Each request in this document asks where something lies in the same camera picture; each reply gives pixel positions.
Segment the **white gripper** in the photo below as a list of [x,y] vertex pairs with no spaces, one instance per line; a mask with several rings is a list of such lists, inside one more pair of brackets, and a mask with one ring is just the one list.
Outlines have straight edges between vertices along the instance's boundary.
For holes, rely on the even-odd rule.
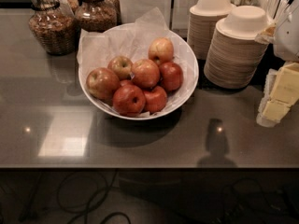
[[299,100],[299,0],[293,0],[278,19],[258,33],[260,44],[274,42],[274,54],[285,62],[278,70],[270,69],[265,80],[263,98],[256,121],[275,127]]

